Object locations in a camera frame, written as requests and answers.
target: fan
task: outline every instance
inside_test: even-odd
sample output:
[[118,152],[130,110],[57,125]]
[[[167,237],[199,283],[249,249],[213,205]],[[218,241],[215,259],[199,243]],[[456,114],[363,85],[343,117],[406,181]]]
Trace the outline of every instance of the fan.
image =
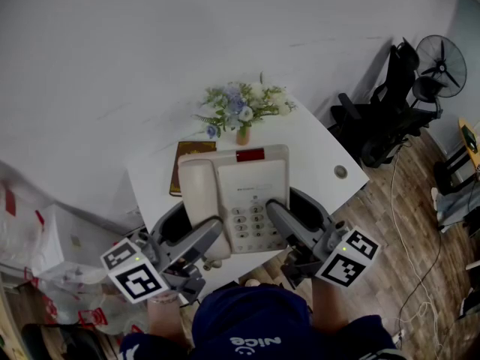
[[467,81],[467,65],[457,46],[446,37],[432,34],[420,41],[417,53],[420,58],[418,75],[433,77],[444,84],[438,94],[440,97],[458,95]]

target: bracelet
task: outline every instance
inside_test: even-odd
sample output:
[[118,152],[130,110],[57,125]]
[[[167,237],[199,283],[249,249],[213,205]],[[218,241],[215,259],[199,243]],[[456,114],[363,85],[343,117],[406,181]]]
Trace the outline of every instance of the bracelet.
[[161,297],[156,298],[154,296],[149,300],[155,304],[170,304],[170,303],[176,302],[178,299],[179,299],[179,295],[176,293],[175,295],[167,295],[167,296],[164,296],[163,298]]

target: white box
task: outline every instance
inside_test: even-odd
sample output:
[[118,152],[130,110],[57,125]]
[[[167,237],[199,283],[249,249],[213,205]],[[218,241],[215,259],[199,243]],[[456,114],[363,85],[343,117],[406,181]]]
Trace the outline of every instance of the white box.
[[84,284],[102,281],[107,272],[100,256],[122,237],[57,205],[51,205],[41,214],[45,229],[38,253],[31,261],[33,275]]

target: brown book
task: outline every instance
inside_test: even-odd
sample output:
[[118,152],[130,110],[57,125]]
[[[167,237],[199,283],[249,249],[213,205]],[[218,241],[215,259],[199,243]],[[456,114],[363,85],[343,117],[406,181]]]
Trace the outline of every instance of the brown book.
[[215,141],[181,141],[178,142],[177,154],[175,156],[175,164],[173,165],[172,181],[170,182],[170,195],[180,197],[179,180],[179,158],[183,155],[190,155],[192,153],[213,152],[217,150],[217,143]]

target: flower vase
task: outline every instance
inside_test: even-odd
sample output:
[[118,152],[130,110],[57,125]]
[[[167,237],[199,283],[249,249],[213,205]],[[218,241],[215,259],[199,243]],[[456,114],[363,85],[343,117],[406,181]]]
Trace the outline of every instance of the flower vase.
[[250,141],[250,127],[241,127],[237,130],[237,144],[246,146]]

